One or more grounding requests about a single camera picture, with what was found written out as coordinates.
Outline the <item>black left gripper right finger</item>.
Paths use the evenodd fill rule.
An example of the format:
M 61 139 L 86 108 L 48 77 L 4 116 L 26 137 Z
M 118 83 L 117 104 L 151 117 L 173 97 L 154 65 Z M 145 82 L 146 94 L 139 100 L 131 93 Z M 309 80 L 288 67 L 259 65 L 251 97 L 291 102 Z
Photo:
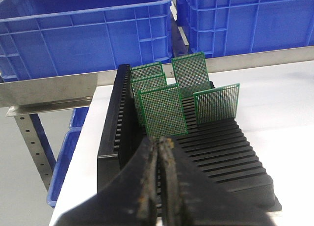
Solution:
M 262 210 L 210 180 L 174 137 L 158 141 L 162 219 L 166 226 L 272 226 Z

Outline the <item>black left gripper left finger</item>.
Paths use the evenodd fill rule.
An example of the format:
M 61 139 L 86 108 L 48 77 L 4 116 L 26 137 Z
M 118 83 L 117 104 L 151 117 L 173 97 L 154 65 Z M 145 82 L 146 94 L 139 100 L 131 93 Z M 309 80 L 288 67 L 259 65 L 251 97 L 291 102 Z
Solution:
M 122 171 L 96 195 L 65 212 L 58 226 L 154 226 L 157 146 L 145 137 Z

